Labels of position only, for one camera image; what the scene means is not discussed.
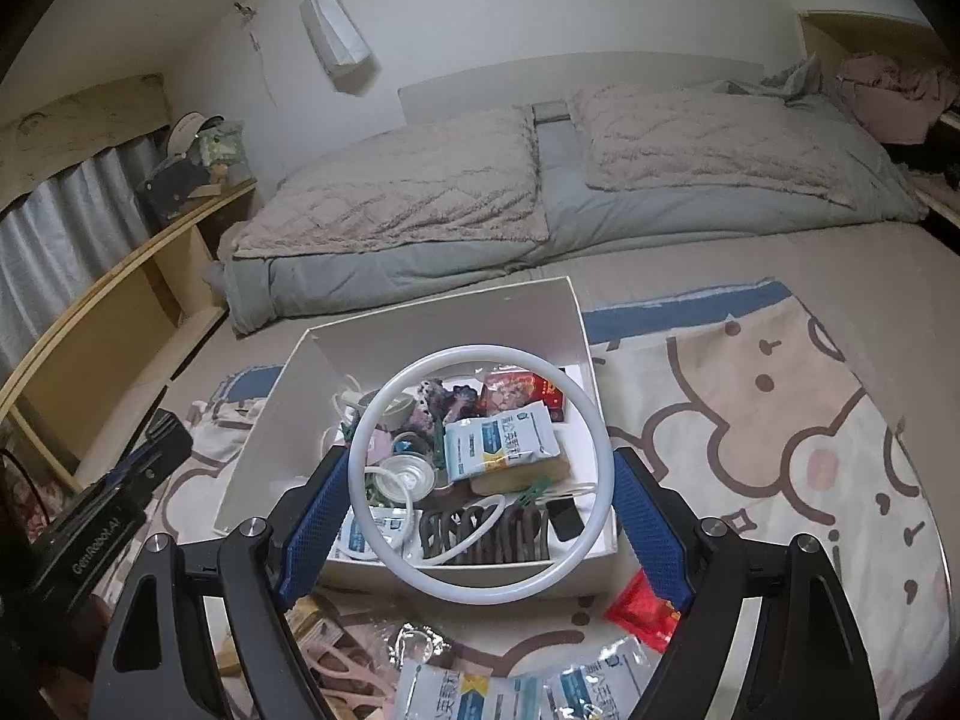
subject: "white packet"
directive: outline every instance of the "white packet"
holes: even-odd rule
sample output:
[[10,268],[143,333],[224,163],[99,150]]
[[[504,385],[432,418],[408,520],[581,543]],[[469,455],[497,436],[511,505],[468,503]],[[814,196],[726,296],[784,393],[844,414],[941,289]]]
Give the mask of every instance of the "white packet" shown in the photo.
[[539,720],[539,677],[481,677],[403,661],[394,720]]
[[560,454],[544,401],[496,416],[461,419],[445,427],[443,454],[450,482],[534,463]]
[[[381,507],[371,506],[370,513],[373,515],[373,522],[376,522],[377,529],[383,534],[383,538],[387,539],[387,542],[392,544],[394,539],[400,534],[400,530],[403,527],[403,519],[406,515],[407,509],[385,509]],[[411,513],[411,517],[414,517],[413,527],[411,528],[411,533],[416,533],[416,516],[418,512],[414,510]],[[344,550],[352,550],[358,555],[363,555],[363,557],[355,557],[354,555],[349,555],[344,552]],[[363,537],[363,532],[360,530],[360,526],[357,525],[356,520],[353,518],[353,509],[347,509],[347,516],[344,517],[344,522],[340,526],[340,531],[337,535],[336,541],[333,542],[333,549],[330,551],[330,557],[334,557],[336,560],[378,560],[376,557],[376,552],[373,552],[370,545],[367,543],[366,538]]]
[[544,672],[541,718],[626,720],[655,670],[637,637],[621,638],[604,647],[592,664]]

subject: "pink clothing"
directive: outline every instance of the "pink clothing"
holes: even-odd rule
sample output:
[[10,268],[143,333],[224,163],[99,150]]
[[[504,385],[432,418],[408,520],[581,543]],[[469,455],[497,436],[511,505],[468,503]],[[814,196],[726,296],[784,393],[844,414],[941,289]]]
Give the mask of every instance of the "pink clothing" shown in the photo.
[[847,108],[880,143],[923,143],[960,95],[960,80],[947,69],[906,70],[875,53],[851,57],[837,77]]

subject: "metal screw cap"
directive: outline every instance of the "metal screw cap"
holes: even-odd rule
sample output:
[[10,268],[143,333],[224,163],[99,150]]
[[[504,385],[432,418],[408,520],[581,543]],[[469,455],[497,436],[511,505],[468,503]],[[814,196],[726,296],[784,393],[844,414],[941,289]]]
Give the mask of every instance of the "metal screw cap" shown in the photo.
[[143,547],[147,552],[160,552],[166,549],[169,543],[170,536],[167,536],[166,533],[154,533],[152,536],[147,536],[147,541],[144,542]]
[[240,535],[247,538],[259,536],[267,530],[267,520],[263,517],[251,517],[240,523]]
[[820,549],[820,543],[816,536],[810,536],[809,533],[801,533],[800,536],[797,536],[797,546],[803,552],[810,552],[811,554]]
[[704,533],[706,533],[708,536],[713,536],[714,538],[726,536],[727,531],[730,529],[727,527],[726,522],[723,522],[722,519],[717,519],[716,517],[707,517],[700,520],[700,527],[704,529]]

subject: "white cardboard box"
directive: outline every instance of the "white cardboard box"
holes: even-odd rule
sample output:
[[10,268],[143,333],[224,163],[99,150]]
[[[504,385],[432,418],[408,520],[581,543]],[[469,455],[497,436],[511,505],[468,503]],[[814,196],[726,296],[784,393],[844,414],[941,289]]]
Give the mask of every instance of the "white cardboard box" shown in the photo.
[[[587,335],[580,306],[567,278],[544,279],[474,290],[380,309],[307,330],[260,418],[251,430],[217,515],[215,529],[227,533],[247,517],[265,517],[295,477],[309,476],[319,462],[323,431],[339,422],[332,396],[347,389],[344,375],[355,376],[364,391],[383,386],[403,367],[450,346],[493,343],[531,352],[563,367],[599,406]],[[441,370],[445,380],[472,377],[482,364]],[[577,410],[565,403],[563,423],[555,430],[570,460],[573,480],[596,480],[596,455],[589,430]],[[593,496],[577,499],[584,520]],[[555,560],[565,546],[551,533]],[[577,595],[606,589],[607,562],[616,555],[613,511],[584,561],[555,594]],[[431,575],[454,584],[499,586],[543,570],[548,562],[519,565],[438,566]],[[328,559],[322,584],[395,592],[405,584],[379,562]]]

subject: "red packet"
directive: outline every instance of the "red packet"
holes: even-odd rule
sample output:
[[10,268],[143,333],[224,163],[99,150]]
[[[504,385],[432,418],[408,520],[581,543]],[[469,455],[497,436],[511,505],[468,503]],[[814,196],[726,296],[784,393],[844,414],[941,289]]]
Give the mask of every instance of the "red packet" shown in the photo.
[[498,370],[484,378],[478,407],[493,416],[538,400],[544,401],[551,422],[563,422],[563,393],[553,384],[529,370]]
[[656,597],[643,569],[630,580],[603,617],[659,653],[666,650],[680,622],[680,613],[673,605]]

